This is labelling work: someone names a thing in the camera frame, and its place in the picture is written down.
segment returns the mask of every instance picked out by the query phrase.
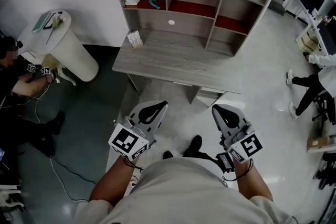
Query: gray wooden desk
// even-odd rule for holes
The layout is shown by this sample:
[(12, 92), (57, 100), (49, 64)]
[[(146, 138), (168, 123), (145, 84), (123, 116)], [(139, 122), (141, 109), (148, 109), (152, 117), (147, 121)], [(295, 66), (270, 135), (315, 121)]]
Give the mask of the gray wooden desk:
[(145, 29), (140, 36), (144, 45), (134, 49), (126, 37), (112, 67), (127, 73), (139, 93), (146, 77), (191, 86), (190, 102), (198, 94), (241, 94), (240, 61), (204, 51), (201, 37)]

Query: sitting person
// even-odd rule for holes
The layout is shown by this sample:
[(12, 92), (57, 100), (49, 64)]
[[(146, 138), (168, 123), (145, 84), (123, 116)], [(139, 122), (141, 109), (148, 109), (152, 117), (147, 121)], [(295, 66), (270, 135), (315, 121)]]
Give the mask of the sitting person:
[(296, 120), (303, 111), (307, 109), (314, 98), (322, 91), (326, 90), (332, 98), (336, 96), (336, 55), (320, 56), (309, 55), (307, 60), (310, 63), (323, 65), (323, 69), (318, 74), (310, 75), (307, 78), (294, 77), (292, 70), (287, 73), (287, 85), (300, 85), (308, 87), (299, 106), (296, 108), (293, 102), (289, 103), (289, 111), (292, 118)]
[(0, 39), (0, 148), (6, 152), (14, 151), (19, 144), (29, 142), (47, 156), (55, 154), (51, 134), (59, 134), (64, 122), (64, 113), (46, 124), (36, 124), (23, 119), (18, 111), (18, 95), (32, 97), (53, 82), (52, 75), (46, 75), (30, 83), (31, 74), (18, 77), (14, 64), (17, 60), (15, 40), (12, 37)]
[(134, 168), (120, 156), (94, 187), (89, 203), (77, 208), (74, 223), (296, 223), (272, 201), (250, 161), (234, 159), (236, 176), (245, 174), (236, 191), (223, 182), (221, 167), (200, 152), (201, 146), (198, 135), (183, 157), (165, 152), (164, 160), (147, 167), (125, 197)]

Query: black pants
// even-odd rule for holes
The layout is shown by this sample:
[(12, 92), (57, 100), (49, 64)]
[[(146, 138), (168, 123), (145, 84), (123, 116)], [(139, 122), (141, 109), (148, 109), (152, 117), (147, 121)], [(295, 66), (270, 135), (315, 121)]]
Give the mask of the black pants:
[(296, 115), (299, 116), (307, 109), (310, 103), (314, 100), (314, 98), (325, 88), (319, 81), (319, 77), (317, 74), (310, 75), (307, 78), (298, 78), (294, 77), (292, 80), (293, 84), (309, 87), (303, 96), (298, 108), (296, 109)]
[(225, 166), (224, 164), (217, 160), (217, 159), (212, 159), (208, 154), (199, 152), (199, 151), (191, 151), (187, 149), (185, 153), (183, 154), (182, 157), (187, 157), (187, 158), (198, 158), (198, 159), (208, 159), (209, 161), (212, 161), (215, 163), (222, 171), (225, 173)]
[(46, 124), (37, 124), (19, 116), (7, 118), (2, 124), (6, 126), (0, 134), (0, 148), (5, 154), (0, 162), (0, 170), (18, 177), (18, 145), (30, 142), (41, 150), (46, 144), (41, 139), (51, 137), (51, 133)]

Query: chair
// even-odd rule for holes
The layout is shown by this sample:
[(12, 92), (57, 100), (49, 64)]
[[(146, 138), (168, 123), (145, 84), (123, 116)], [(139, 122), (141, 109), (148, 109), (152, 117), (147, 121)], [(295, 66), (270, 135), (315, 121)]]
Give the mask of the chair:
[(335, 100), (331, 95), (326, 91), (322, 91), (318, 94), (314, 103), (318, 105), (319, 114), (312, 118), (312, 121), (315, 121), (317, 118), (321, 117), (321, 130), (323, 130), (324, 122), (329, 119), (332, 125), (336, 124), (336, 112), (335, 112)]

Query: cable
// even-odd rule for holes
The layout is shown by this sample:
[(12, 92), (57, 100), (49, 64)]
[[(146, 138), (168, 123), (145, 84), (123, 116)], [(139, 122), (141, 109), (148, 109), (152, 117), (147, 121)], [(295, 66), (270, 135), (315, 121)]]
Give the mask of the cable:
[(132, 162), (130, 162), (128, 159), (125, 159), (125, 158), (124, 158), (124, 163), (125, 163), (127, 166), (130, 166), (130, 167), (132, 167), (132, 168), (134, 168), (134, 169), (139, 169), (139, 170), (140, 170), (140, 174), (142, 174), (143, 168), (134, 165)]
[(39, 98), (37, 98), (37, 101), (36, 101), (36, 105), (35, 105), (35, 110), (34, 110), (34, 112), (35, 112), (36, 118), (37, 118), (37, 120), (38, 120), (39, 123), (41, 123), (41, 120), (40, 120), (40, 118), (38, 117), (37, 112), (36, 112), (37, 104), (38, 104), (38, 101), (40, 101), (41, 99), (44, 98), (44, 95), (45, 95), (45, 93), (49, 90), (49, 87), (50, 87), (50, 84), (48, 84), (48, 86), (45, 87), (44, 93), (43, 93)]
[(253, 159), (250, 159), (250, 165), (249, 165), (249, 167), (248, 167), (248, 170), (247, 170), (245, 173), (243, 173), (241, 176), (238, 176), (237, 178), (232, 179), (232, 180), (226, 179), (224, 176), (222, 176), (222, 179), (223, 179), (224, 181), (229, 181), (229, 182), (237, 181), (237, 180), (243, 178), (244, 176), (246, 176), (247, 173), (248, 173), (249, 171), (251, 171), (252, 168), (253, 168)]
[(62, 166), (63, 168), (65, 168), (68, 172), (70, 172), (70, 173), (72, 173), (72, 174), (74, 174), (74, 175), (80, 177), (80, 178), (83, 179), (84, 181), (86, 181), (86, 182), (90, 182), (90, 183), (95, 184), (95, 185), (97, 184), (96, 182), (91, 181), (91, 180), (89, 180), (89, 179), (86, 179), (86, 178), (82, 177), (81, 175), (77, 174), (76, 172), (71, 171), (67, 166), (65, 166), (65, 165), (63, 165), (63, 164), (61, 164), (61, 163), (59, 163), (58, 160), (56, 160), (55, 158), (51, 158), (51, 159), (52, 159), (53, 161), (55, 161), (59, 166)]
[[(39, 101), (39, 100), (41, 100), (41, 99), (44, 98), (44, 95), (45, 95), (45, 93), (49, 90), (49, 87), (50, 87), (50, 84), (49, 84), (47, 87), (45, 87), (44, 93), (43, 93), (40, 97), (36, 98), (37, 101), (36, 101), (36, 105), (35, 105), (35, 110), (34, 110), (34, 112), (35, 112), (36, 118), (37, 118), (37, 120), (39, 121), (39, 123), (41, 123), (41, 120), (39, 119), (39, 117), (38, 117), (38, 115), (37, 115), (37, 111), (36, 111), (36, 110), (37, 110), (37, 104), (38, 104), (38, 101)], [(49, 156), (47, 156), (47, 157), (50, 159), (50, 163), (51, 163), (52, 170), (54, 171), (54, 173), (55, 173), (55, 175), (57, 176), (58, 180), (59, 180), (60, 183), (62, 184), (63, 190), (64, 190), (65, 194), (68, 196), (68, 198), (69, 198), (70, 200), (74, 201), (74, 202), (80, 202), (80, 201), (86, 201), (86, 202), (88, 202), (88, 201), (85, 200), (85, 199), (75, 200), (75, 199), (72, 199), (72, 198), (69, 196), (69, 194), (68, 194), (68, 192), (67, 192), (67, 190), (66, 190), (66, 188), (65, 188), (65, 185), (64, 185), (63, 181), (61, 180), (61, 178), (59, 177), (58, 173), (56, 172), (56, 170), (55, 170), (55, 168), (54, 168), (53, 160), (54, 160), (58, 165), (64, 167), (68, 172), (70, 172), (70, 173), (72, 173), (72, 174), (74, 174), (74, 175), (77, 175), (78, 177), (80, 177), (80, 178), (83, 179), (84, 181), (93, 183), (93, 184), (95, 184), (95, 185), (96, 185), (96, 183), (93, 182), (93, 181), (91, 181), (91, 180), (85, 179), (85, 178), (83, 178), (81, 175), (79, 175), (79, 174), (77, 174), (77, 173), (71, 171), (67, 166), (65, 166), (65, 165), (63, 165), (63, 164), (60, 164), (56, 159), (53, 159), (53, 158), (51, 158), (51, 157), (49, 157)]]
[(26, 102), (26, 103), (23, 103), (23, 104), (13, 104), (13, 105), (4, 106), (4, 107), (0, 106), (0, 109), (8, 109), (8, 108), (11, 108), (11, 107), (16, 106), (16, 105), (26, 105), (26, 104), (29, 104), (30, 102), (32, 102), (32, 100), (36, 100), (36, 99), (37, 100), (41, 100), (41, 99), (44, 98), (44, 95), (47, 92), (47, 90), (44, 91), (44, 93), (42, 93), (39, 97), (34, 97), (34, 98), (29, 99), (28, 102)]
[(81, 200), (75, 200), (75, 199), (72, 199), (72, 198), (69, 196), (67, 190), (65, 189), (64, 183), (62, 182), (62, 180), (60, 179), (60, 177), (58, 176), (58, 174), (57, 174), (57, 172), (56, 172), (56, 170), (55, 170), (55, 168), (54, 168), (53, 160), (52, 160), (51, 158), (49, 158), (49, 159), (50, 159), (51, 167), (52, 167), (52, 169), (53, 169), (55, 175), (57, 176), (58, 180), (61, 182), (62, 187), (63, 187), (63, 190), (64, 190), (65, 194), (68, 196), (68, 198), (69, 198), (70, 200), (74, 201), (74, 202), (79, 202), (79, 201), (86, 201), (86, 202), (89, 202), (89, 201), (84, 200), (84, 199), (81, 199)]
[(296, 219), (295, 216), (292, 216), (292, 218), (296, 221), (297, 224), (299, 224), (298, 220)]

